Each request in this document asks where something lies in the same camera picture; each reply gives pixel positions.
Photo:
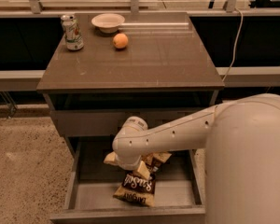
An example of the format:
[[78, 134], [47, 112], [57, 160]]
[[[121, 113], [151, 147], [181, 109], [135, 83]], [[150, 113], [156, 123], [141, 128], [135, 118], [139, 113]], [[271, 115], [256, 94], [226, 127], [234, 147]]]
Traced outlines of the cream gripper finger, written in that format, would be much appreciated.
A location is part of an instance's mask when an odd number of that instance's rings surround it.
[[146, 164], [143, 161], [140, 161], [139, 166], [133, 172], [141, 178], [149, 180], [150, 171], [148, 170]]
[[117, 159], [116, 159], [116, 153], [115, 152], [110, 152], [109, 154], [107, 154], [105, 156], [105, 159], [104, 159], [104, 164], [117, 166], [118, 162], [117, 162]]

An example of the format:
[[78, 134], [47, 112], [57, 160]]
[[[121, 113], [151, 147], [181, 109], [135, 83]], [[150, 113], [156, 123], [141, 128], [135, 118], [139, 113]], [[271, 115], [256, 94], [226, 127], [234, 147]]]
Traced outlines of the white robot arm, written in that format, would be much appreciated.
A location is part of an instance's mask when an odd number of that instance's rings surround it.
[[142, 156], [205, 151], [206, 224], [280, 224], [280, 96], [214, 105], [155, 128], [130, 117], [105, 162], [142, 177]]

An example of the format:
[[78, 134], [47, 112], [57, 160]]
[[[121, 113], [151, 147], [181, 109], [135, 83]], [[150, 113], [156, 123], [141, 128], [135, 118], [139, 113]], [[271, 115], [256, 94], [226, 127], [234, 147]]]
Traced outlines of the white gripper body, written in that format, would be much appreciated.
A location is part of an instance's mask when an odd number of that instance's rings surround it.
[[141, 162], [141, 156], [136, 154], [117, 154], [117, 165], [124, 170], [135, 170]]

